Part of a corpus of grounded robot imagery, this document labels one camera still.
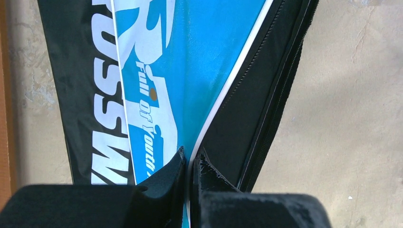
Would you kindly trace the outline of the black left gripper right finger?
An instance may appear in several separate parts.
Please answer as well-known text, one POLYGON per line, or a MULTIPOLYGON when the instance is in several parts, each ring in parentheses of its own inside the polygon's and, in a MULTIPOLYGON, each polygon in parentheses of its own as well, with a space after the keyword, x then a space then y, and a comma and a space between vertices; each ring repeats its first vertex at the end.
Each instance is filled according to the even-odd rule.
POLYGON ((201 148, 193 163, 192 228, 329 228, 320 201, 306 194, 241 192, 210 162, 201 148))

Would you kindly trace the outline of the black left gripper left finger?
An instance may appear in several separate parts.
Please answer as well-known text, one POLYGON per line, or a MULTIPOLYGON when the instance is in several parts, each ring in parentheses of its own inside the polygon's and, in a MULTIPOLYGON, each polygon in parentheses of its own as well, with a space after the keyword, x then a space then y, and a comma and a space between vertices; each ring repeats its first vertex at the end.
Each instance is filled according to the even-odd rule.
POLYGON ((0 213, 3 228, 179 228, 185 157, 180 148, 138 185, 29 185, 0 213))

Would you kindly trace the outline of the blue racket cover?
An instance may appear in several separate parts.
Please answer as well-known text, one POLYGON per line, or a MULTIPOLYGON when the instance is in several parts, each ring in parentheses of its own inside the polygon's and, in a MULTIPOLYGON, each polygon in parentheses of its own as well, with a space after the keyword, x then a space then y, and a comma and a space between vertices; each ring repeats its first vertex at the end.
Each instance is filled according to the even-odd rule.
POLYGON ((204 191, 250 192, 316 0, 114 0, 135 183, 129 225, 195 228, 204 191))

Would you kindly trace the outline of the black Crossway racket cover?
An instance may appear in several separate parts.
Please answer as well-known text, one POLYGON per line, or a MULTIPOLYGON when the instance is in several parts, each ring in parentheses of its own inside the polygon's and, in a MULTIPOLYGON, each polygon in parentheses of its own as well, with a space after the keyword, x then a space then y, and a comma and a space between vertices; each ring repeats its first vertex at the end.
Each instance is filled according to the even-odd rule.
POLYGON ((74 184, 133 185, 108 0, 38 2, 74 184))

